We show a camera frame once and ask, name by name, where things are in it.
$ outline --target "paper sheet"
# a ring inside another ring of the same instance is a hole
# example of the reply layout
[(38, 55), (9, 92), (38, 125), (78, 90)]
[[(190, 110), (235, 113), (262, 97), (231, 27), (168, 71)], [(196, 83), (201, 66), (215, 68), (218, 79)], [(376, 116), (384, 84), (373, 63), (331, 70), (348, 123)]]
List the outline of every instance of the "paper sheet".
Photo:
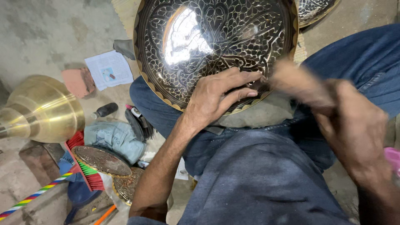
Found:
[(133, 82), (128, 62), (115, 50), (86, 58), (85, 62), (99, 90)]
[(176, 170), (175, 179), (181, 179), (186, 181), (189, 180), (188, 172), (186, 171), (185, 168), (185, 161), (183, 160), (182, 157), (180, 158), (178, 169)]

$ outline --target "brass vase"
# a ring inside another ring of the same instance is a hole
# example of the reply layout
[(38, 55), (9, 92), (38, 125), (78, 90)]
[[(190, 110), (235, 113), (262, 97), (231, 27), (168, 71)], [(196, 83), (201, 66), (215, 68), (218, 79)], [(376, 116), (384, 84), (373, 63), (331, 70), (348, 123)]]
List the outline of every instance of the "brass vase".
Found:
[(84, 127), (79, 101), (64, 84), (48, 76), (25, 79), (0, 110), (0, 138), (18, 136), (61, 143)]

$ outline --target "engraved brass plate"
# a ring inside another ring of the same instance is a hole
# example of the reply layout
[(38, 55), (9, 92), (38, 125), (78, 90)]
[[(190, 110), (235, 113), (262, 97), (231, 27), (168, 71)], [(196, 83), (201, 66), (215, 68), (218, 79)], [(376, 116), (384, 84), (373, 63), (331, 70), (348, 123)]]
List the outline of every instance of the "engraved brass plate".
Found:
[(76, 146), (71, 149), (74, 157), (86, 166), (113, 177), (132, 174), (129, 164), (117, 154), (98, 146)]
[(144, 170), (136, 167), (132, 167), (132, 175), (128, 178), (114, 177), (112, 180), (112, 188), (118, 197), (123, 200), (127, 205), (132, 204), (133, 193), (135, 187), (139, 182), (140, 176)]

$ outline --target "printed image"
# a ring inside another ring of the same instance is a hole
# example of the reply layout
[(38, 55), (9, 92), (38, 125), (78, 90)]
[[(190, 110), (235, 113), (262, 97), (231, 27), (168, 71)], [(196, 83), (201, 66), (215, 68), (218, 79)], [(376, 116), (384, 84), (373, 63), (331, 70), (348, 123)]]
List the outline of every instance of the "printed image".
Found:
[(106, 82), (114, 81), (116, 80), (116, 77), (114, 76), (114, 72), (112, 71), (112, 68), (106, 68), (101, 70), (101, 74), (103, 75), (103, 78)]

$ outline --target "pink object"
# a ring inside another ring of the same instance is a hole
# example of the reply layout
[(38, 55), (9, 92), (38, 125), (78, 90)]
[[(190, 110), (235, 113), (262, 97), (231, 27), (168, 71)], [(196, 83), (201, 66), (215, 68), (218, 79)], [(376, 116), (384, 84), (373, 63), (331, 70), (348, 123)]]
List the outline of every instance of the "pink object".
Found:
[(83, 98), (95, 89), (94, 81), (87, 68), (61, 71), (68, 91), (78, 98)]
[(400, 152), (395, 148), (385, 148), (385, 158), (388, 160), (393, 169), (397, 172), (397, 175), (400, 177)]
[(125, 107), (129, 110), (131, 110), (133, 108), (133, 106), (126, 104)]

